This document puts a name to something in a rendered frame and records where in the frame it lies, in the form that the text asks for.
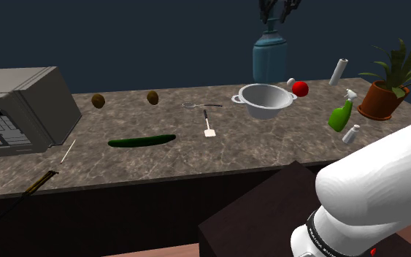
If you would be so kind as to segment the blue vase with dark branches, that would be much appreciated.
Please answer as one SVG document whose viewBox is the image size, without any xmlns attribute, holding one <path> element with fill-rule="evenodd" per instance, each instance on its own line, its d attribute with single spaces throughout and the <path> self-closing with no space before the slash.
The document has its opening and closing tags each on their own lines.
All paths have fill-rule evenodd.
<svg viewBox="0 0 411 257">
<path fill-rule="evenodd" d="M 256 83 L 278 83 L 285 79 L 287 69 L 287 41 L 275 29 L 275 23 L 284 23 L 302 0 L 283 0 L 279 18 L 274 9 L 279 0 L 258 0 L 260 20 L 266 30 L 253 45 L 253 79 Z"/>
</svg>

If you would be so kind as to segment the dark green cucumber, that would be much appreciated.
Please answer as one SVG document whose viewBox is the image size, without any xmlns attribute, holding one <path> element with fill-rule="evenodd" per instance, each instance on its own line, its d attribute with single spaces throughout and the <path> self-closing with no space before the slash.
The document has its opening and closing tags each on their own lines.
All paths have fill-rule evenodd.
<svg viewBox="0 0 411 257">
<path fill-rule="evenodd" d="M 174 134 L 162 134 L 153 137 L 110 140 L 107 144 L 110 147 L 147 147 L 162 145 L 175 139 L 176 136 Z"/>
</svg>

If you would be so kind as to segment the small metal strainer spoon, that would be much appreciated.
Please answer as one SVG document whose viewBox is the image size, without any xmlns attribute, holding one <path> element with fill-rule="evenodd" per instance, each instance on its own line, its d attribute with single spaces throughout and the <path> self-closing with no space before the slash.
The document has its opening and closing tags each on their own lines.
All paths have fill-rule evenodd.
<svg viewBox="0 0 411 257">
<path fill-rule="evenodd" d="M 186 108 L 194 108 L 194 107 L 222 107 L 223 105 L 220 104 L 194 104 L 191 102 L 182 103 L 183 107 Z"/>
</svg>

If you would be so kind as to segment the thin white stick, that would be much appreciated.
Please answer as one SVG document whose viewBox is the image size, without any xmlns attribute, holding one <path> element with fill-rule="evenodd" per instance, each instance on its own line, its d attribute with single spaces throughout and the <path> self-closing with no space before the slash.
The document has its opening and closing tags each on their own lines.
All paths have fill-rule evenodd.
<svg viewBox="0 0 411 257">
<path fill-rule="evenodd" d="M 75 142 L 76 142 L 76 139 L 74 139 L 74 141 L 73 141 L 73 142 L 71 143 L 71 145 L 69 146 L 69 149 L 68 149 L 68 150 L 66 151 L 66 153 L 64 154 L 63 158 L 62 158 L 61 161 L 60 161 L 60 164 L 62 164 L 62 163 L 65 161 L 67 155 L 69 154 L 70 150 L 71 150 L 72 147 L 74 146 Z"/>
</svg>

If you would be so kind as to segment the green plant in terracotta pot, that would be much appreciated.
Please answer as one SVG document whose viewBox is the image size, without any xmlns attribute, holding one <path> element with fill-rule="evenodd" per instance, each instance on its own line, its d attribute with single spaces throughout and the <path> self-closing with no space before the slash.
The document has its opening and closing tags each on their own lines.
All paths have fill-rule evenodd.
<svg viewBox="0 0 411 257">
<path fill-rule="evenodd" d="M 385 53 L 389 64 L 379 61 L 384 68 L 385 76 L 367 72 L 367 76 L 376 77 L 367 91 L 362 103 L 357 107 L 358 112 L 366 118 L 378 121 L 389 120 L 392 113 L 410 93 L 411 86 L 411 51 L 402 39 L 399 49 Z"/>
</svg>

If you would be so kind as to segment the grey microwave oven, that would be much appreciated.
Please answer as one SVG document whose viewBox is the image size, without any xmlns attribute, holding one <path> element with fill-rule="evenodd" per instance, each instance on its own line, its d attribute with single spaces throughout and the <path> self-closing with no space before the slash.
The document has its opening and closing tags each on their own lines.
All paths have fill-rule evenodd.
<svg viewBox="0 0 411 257">
<path fill-rule="evenodd" d="M 0 69 L 0 157 L 62 145 L 81 117 L 57 66 Z"/>
</svg>

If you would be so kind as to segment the green spray bottle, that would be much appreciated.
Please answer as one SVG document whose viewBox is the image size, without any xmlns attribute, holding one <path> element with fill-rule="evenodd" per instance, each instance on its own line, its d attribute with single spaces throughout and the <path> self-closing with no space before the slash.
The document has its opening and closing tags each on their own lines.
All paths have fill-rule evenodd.
<svg viewBox="0 0 411 257">
<path fill-rule="evenodd" d="M 357 94 L 354 91 L 347 89 L 347 93 L 345 95 L 345 105 L 343 107 L 336 108 L 333 110 L 329 118 L 328 124 L 336 132 L 341 132 L 346 126 L 347 122 L 349 121 L 353 108 L 353 100 L 356 97 Z"/>
</svg>

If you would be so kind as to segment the small white shaker bottle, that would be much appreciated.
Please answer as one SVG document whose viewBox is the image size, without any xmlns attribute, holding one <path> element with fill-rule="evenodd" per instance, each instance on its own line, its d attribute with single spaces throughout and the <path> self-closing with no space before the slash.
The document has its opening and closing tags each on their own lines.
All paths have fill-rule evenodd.
<svg viewBox="0 0 411 257">
<path fill-rule="evenodd" d="M 343 136 L 342 141 L 343 141 L 345 144 L 350 144 L 350 143 L 352 143 L 352 142 L 355 140 L 356 134 L 358 133 L 359 129 L 360 129 L 360 126 L 357 125 L 357 124 L 355 124 L 355 125 L 354 125 L 353 127 L 351 127 L 351 128 L 349 129 L 349 131 Z"/>
</svg>

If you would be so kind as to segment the red tomato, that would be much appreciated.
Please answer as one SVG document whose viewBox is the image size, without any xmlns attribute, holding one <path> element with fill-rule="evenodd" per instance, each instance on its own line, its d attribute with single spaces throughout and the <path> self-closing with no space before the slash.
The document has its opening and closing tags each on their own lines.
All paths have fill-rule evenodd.
<svg viewBox="0 0 411 257">
<path fill-rule="evenodd" d="M 298 97 L 304 97 L 309 93 L 309 86 L 305 82 L 297 81 L 292 86 L 292 92 Z"/>
</svg>

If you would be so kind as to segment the white two-handled colander bowl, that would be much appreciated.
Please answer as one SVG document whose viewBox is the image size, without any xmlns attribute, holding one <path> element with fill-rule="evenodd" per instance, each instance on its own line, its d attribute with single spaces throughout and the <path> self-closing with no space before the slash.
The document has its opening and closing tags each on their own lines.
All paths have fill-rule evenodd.
<svg viewBox="0 0 411 257">
<path fill-rule="evenodd" d="M 296 99 L 294 93 L 262 83 L 243 86 L 231 97 L 234 103 L 245 105 L 251 117 L 260 120 L 275 118 L 281 109 L 289 107 Z"/>
</svg>

